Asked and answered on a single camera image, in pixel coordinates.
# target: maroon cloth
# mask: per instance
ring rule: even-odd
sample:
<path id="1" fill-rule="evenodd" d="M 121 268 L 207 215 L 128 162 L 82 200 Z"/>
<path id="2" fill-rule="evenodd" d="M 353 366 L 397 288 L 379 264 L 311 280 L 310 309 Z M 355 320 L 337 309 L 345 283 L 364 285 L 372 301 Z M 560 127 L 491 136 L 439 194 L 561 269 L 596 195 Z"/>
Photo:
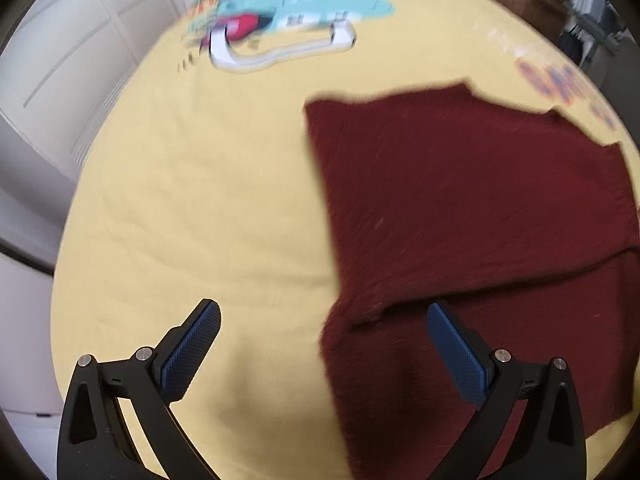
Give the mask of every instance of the maroon cloth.
<path id="1" fill-rule="evenodd" d="M 306 114 L 340 276 L 322 356 L 358 480 L 424 480 L 473 412 L 427 335 L 432 299 L 520 360 L 565 358 L 587 434 L 631 409 L 640 239 L 617 145 L 462 85 Z"/>

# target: mattress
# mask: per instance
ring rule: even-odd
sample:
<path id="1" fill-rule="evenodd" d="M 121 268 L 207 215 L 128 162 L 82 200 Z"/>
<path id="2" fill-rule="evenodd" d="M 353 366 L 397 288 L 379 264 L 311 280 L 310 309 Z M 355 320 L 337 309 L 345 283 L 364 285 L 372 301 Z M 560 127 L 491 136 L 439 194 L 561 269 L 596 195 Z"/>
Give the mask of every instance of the mattress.
<path id="1" fill-rule="evenodd" d="M 619 142 L 640 190 L 638 151 L 602 95 L 491 0 L 200 0 L 146 56 L 82 171 L 52 303 L 63 395 L 81 354 L 127 358 L 212 298 L 222 330 L 172 405 L 203 457 L 225 480 L 350 478 L 319 355 L 338 282 L 303 105 L 458 82 Z M 588 440 L 590 478 L 633 420 Z"/>

